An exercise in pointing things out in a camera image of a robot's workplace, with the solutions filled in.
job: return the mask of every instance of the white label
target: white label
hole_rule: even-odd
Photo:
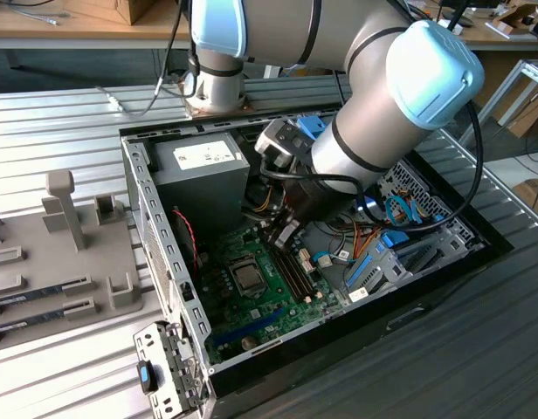
[[[350,300],[355,303],[359,299],[365,299],[368,297],[368,291],[366,291],[366,288],[362,287],[356,291],[352,291],[348,296],[350,297]]]
[[[337,255],[337,257],[340,260],[348,260],[348,255],[349,255],[349,253],[347,251],[340,251],[339,254]]]
[[[26,323],[25,321],[22,321],[14,325],[3,326],[3,327],[0,327],[0,332],[7,332],[8,330],[18,329],[19,327],[25,327],[26,325],[28,325],[28,323]]]
[[[202,166],[234,160],[231,150],[224,141],[176,148],[174,156],[181,170],[201,168]]]
[[[0,306],[6,306],[10,303],[17,303],[18,301],[25,301],[26,297],[24,295],[21,295],[20,297],[15,297],[14,299],[4,299],[3,301],[0,301]]]

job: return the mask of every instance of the blue latch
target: blue latch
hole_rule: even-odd
[[[382,233],[382,240],[388,248],[397,246],[398,244],[405,243],[409,241],[409,236],[407,236],[402,231],[393,231],[388,230]]]
[[[298,128],[314,141],[327,127],[319,116],[303,116],[298,118],[296,122],[298,123]]]
[[[144,365],[141,367],[141,381],[146,382],[148,380],[147,367]]]
[[[355,273],[352,274],[352,276],[347,281],[347,287],[351,287],[358,277],[362,275],[362,272],[366,269],[366,267],[369,265],[369,263],[372,261],[372,257],[368,255],[361,264],[358,265],[358,268],[356,268]]]

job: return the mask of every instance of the yellow wire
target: yellow wire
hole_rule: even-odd
[[[416,201],[414,196],[410,196],[410,199],[412,199],[413,201]],[[415,202],[415,205],[416,205],[416,207],[417,207],[417,212],[418,212],[418,214],[419,214],[421,217],[426,218],[427,215],[420,209],[420,206],[418,205],[417,202]]]
[[[358,245],[358,227],[355,223],[355,235],[353,239],[353,256],[355,256],[356,253],[356,246]]]
[[[269,206],[269,202],[271,201],[271,192],[272,186],[269,187],[269,192],[267,193],[267,198],[265,199],[265,201],[261,204],[261,206],[254,209],[253,212],[261,212],[266,210],[266,208]]]

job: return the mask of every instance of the desk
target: desk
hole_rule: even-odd
[[[63,10],[63,0],[35,9]],[[0,49],[163,49],[174,24],[176,4],[158,0],[132,26],[69,13],[71,17],[59,18],[61,25],[54,26],[0,5]],[[187,49],[189,39],[188,22],[183,18],[174,48]]]
[[[435,17],[438,6],[428,0],[426,9]],[[63,0],[56,0],[39,10],[59,10]],[[159,0],[133,26],[117,24],[71,13],[61,19],[62,25],[53,26],[21,16],[0,5],[0,48],[3,49],[129,49],[164,48],[172,28],[176,5],[173,0]],[[508,41],[485,27],[489,19],[474,17],[476,25],[466,28],[461,35],[475,51],[538,51],[538,42]],[[176,35],[175,48],[185,49],[190,37],[188,25],[183,20]]]
[[[426,8],[431,16],[436,19],[438,15],[438,5],[432,0],[426,0]],[[473,51],[538,51],[538,42],[531,41],[509,41],[503,38],[492,29],[485,26],[486,22],[492,19],[487,17],[470,17],[474,26],[464,28],[460,38]]]

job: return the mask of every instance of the slotted metal surface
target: slotted metal surface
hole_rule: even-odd
[[[411,173],[410,168],[402,161],[390,170],[390,172],[382,178],[379,184],[382,186],[382,193],[387,191],[384,196],[393,196],[394,191],[406,189],[411,191],[417,203],[427,214],[440,214],[442,216],[450,214],[450,211],[445,207],[445,204],[440,202],[435,196],[430,196],[428,188]],[[390,207],[392,210],[403,212],[398,203],[393,202]],[[450,221],[447,224],[447,227],[457,232],[466,243],[474,238],[472,232],[469,231],[457,218]]]
[[[246,88],[259,109],[338,101],[332,78],[248,80]],[[138,109],[152,86],[112,90]],[[167,93],[139,120],[117,114],[93,89],[0,95],[0,212],[41,210],[45,172],[54,168],[73,172],[76,203],[115,193],[128,204],[118,129],[184,118]],[[465,194],[472,164],[436,137],[419,151]],[[487,180],[473,204],[516,247],[508,260],[426,318],[248,417],[538,417],[538,225]],[[143,310],[0,351],[0,417],[151,417],[132,336],[162,312],[130,233]]]
[[[474,166],[454,143],[439,134],[418,151],[464,195]],[[538,417],[538,223],[486,177],[472,204],[515,247],[506,260],[424,318],[242,417]]]

